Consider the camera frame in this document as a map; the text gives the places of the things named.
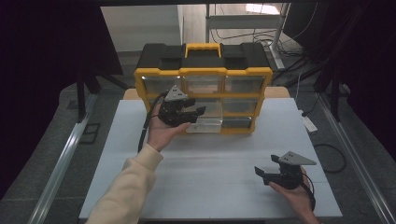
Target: beige sleeve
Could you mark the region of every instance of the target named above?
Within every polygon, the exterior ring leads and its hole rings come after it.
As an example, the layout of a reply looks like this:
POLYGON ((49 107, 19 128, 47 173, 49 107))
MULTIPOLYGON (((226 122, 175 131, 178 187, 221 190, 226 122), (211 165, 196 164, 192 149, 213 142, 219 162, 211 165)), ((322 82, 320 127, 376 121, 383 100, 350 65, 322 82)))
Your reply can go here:
POLYGON ((159 152, 145 144, 136 157, 126 160, 120 174, 91 210, 87 223, 137 223, 162 159, 159 152))

